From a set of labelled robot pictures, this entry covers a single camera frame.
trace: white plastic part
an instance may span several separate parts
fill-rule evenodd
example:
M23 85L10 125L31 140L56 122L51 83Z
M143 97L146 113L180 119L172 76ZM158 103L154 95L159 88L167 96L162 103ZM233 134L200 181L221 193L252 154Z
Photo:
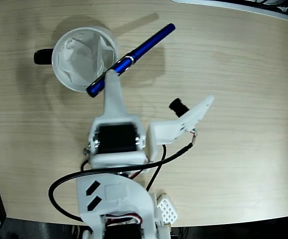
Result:
M83 232L82 239L92 239L92 236L89 230L85 230Z
M79 214L93 230L92 239L102 239L105 222L101 215L105 214L138 214L143 220L141 227L145 239L156 239L156 230L164 226L155 224L154 216L158 210L156 201L154 202L143 186L129 178L115 174L80 177L77 179L77 194Z
M157 227L162 227L164 225L163 223L163 217L161 210L157 207L157 200L156 200L156 194L150 193L150 196L152 197L152 200L154 202L154 218L155 218L155 224Z
M168 226L163 226L157 230L158 239L170 239L170 231Z
M158 145L173 143L185 131L192 131L195 125L204 117L213 100L213 96L206 97L178 119L151 122L146 135L145 149L149 162L155 161Z
M173 224L176 221L178 217L177 210L168 195L162 194L158 198L157 207L160 208L162 212L164 224Z
M81 40L81 34L86 36L86 39ZM97 42L92 42L94 38L92 38L92 34L97 34L100 36L100 39ZM92 42L91 44L97 44L98 46L100 46L100 49L103 49L103 52L105 52L106 50L110 49L113 50L113 56L110 55L109 57L113 59L109 59L109 61L112 62L116 62L119 59L119 52L118 52L118 45L117 45L117 41L116 39L113 37L112 33L101 26L90 26L90 27L80 27L80 28L76 28L73 29L67 33L65 33L55 44L53 52L52 52L52 67L53 67L53 71L55 76L58 78L58 80L67 88L73 90L73 91L77 91L77 92L81 92L81 93L86 93L86 88L90 85L90 84L86 84L85 82L83 82L83 80L81 79L75 79L72 80L70 78L70 74L68 74L67 72L71 72L71 74L73 74L72 70L70 69L70 67L66 64L64 64L63 61L60 61L59 59L59 53L63 50L63 47L67 44L68 40L70 39L77 39L80 40L83 43L89 44L89 42ZM98 58L98 54L95 56L94 53L92 54L91 58L94 58L93 60L98 64L100 61L99 59L101 58L106 58L108 57L108 55L101 55L100 58ZM79 71L79 72L75 72L76 74L78 73L79 76L84 76L86 74L83 74L83 72L81 71L81 68L77 69L77 67L74 67L74 71ZM97 66L97 74L90 74L91 76L93 76L90 79L87 79L88 82L92 83L94 80L96 80L96 75L98 74L102 74L103 71L105 70L104 67L101 68L101 66Z
M132 123L138 133L137 150L134 152L97 154L95 135L100 125L115 125ZM114 70L106 73L104 90L104 112L100 117L96 117L90 128L90 159L92 168L119 167L125 165L137 165L147 162L146 154L143 151L145 146L145 131L140 118L128 114L122 96L120 78Z

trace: wood grain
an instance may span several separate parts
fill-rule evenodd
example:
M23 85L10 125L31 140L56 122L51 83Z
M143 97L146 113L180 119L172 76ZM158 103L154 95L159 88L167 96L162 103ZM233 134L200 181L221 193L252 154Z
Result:
M103 95L66 89L33 53L73 28L102 25L122 55L169 22L176 31L122 76L129 112L147 127L174 119L168 104L177 97L189 107L216 98L196 145L162 168L152 190L175 203L175 226L288 216L288 21L170 0L0 0L0 191L9 217L75 223L47 190L79 170L102 113ZM77 213L75 182L56 198Z

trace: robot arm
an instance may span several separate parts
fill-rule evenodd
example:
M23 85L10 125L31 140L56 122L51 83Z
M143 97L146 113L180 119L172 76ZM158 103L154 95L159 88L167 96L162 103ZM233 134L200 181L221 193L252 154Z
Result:
M139 117L128 114L120 79L114 70L105 77L103 115L93 120L89 132L89 163L94 168L123 167L153 162L157 146L175 141L185 131L194 131L213 97L209 96L189 110L177 100L176 120L152 122L145 135ZM155 194L149 194L128 176L133 172L94 174L77 179L79 214L93 230L84 239L113 237L169 239ZM136 220L112 224L112 218L135 215Z

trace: pen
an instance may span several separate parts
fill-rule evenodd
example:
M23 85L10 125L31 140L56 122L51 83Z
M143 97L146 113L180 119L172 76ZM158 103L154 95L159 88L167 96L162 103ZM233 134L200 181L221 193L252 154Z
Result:
M175 30L175 25L173 23L168 24L160 31L151 36L148 40L143 42L140 46L138 46L133 51L127 53L124 57L122 57L116 64L114 64L108 70L115 70L118 75L121 75L123 72L128 70L132 65L134 65L144 54L146 54L149 50L155 47L160 41L162 41L165 37L167 37L172 31ZM97 96L104 89L104 72L98 79L96 79L88 88L86 89L87 93L91 97Z

